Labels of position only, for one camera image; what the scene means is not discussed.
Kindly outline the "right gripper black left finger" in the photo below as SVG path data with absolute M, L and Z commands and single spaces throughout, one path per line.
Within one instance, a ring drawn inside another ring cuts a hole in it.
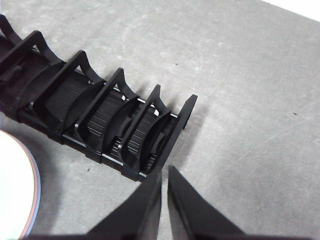
M 146 180 L 88 234 L 99 240 L 155 240 L 162 205 L 162 174 Z

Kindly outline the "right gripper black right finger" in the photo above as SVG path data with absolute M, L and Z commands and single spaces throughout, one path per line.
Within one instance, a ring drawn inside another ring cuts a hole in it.
M 168 169 L 167 203 L 175 240 L 233 240 L 245 235 L 172 165 Z

